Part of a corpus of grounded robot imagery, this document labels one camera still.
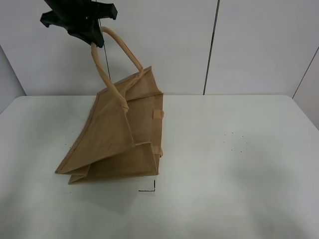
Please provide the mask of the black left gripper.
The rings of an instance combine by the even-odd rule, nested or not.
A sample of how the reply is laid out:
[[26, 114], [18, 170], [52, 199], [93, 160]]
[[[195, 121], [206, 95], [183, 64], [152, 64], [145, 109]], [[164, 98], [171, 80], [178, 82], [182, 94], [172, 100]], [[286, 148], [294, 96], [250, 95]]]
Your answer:
[[45, 27], [56, 25], [67, 30], [68, 34], [91, 45], [103, 47], [103, 35], [98, 20], [117, 17], [113, 3], [92, 0], [45, 0], [51, 11], [43, 13], [40, 22]]

